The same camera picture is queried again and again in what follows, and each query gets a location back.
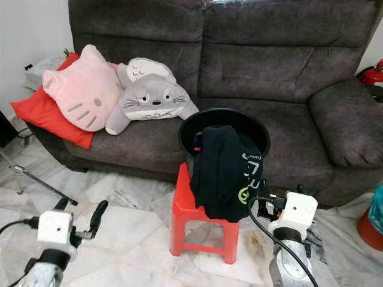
marble floor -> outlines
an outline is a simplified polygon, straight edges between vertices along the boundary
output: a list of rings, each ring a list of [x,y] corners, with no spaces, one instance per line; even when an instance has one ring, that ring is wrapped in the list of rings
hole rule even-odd
[[[272,286],[268,271],[272,242],[248,218],[241,221],[234,265],[203,252],[187,251],[173,257],[169,244],[174,184],[92,170],[72,172],[36,139],[26,148],[17,145],[8,152],[18,164],[79,202],[67,207],[78,230],[88,229],[97,203],[104,199],[110,203],[96,238],[79,247],[62,286]],[[21,188],[23,194],[16,194]],[[365,244],[356,230],[371,197],[366,193],[344,207],[317,211],[308,239],[314,276],[321,287],[383,286],[383,252]],[[28,178],[12,173],[0,159],[0,226],[40,215],[58,200]],[[217,225],[193,221],[186,232],[189,243],[222,246],[223,233]],[[35,230],[22,225],[2,234],[0,287],[13,283],[23,274],[29,258],[40,255],[36,237]]]

black t-shirt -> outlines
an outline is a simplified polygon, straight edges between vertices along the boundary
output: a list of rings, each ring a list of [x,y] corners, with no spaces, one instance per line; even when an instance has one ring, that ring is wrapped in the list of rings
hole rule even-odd
[[[211,219],[238,222],[248,216],[247,200],[254,197],[262,177],[261,153],[246,135],[231,126],[207,127],[195,141],[190,188],[196,207]]]

red plastic stool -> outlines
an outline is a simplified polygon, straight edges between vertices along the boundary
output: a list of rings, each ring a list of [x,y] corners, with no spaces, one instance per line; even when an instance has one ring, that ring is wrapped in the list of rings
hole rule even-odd
[[[239,223],[230,223],[225,219],[210,219],[203,206],[195,208],[194,195],[189,187],[190,176],[183,163],[178,173],[177,186],[173,200],[172,242],[170,252],[180,256],[182,250],[204,251],[223,255],[224,262],[233,264],[237,258]],[[209,246],[185,244],[185,226],[187,221],[198,220],[213,222],[224,228],[223,249]]]

gray sofa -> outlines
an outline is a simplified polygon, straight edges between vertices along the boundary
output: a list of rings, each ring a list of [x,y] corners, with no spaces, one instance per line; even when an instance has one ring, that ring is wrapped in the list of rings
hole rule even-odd
[[[383,112],[354,78],[375,16],[368,0],[69,0],[75,51],[94,44],[114,63],[170,67],[200,109],[258,118],[271,149],[272,190],[303,184],[341,206],[383,178]],[[29,124],[72,170],[174,180],[179,118],[97,132],[89,150]]]

pink cushion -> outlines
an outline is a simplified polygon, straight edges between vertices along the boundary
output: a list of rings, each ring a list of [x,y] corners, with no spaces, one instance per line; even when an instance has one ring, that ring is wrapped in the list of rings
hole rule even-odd
[[[68,121],[89,132],[105,127],[122,92],[115,69],[93,45],[68,68],[45,71],[42,86]]]

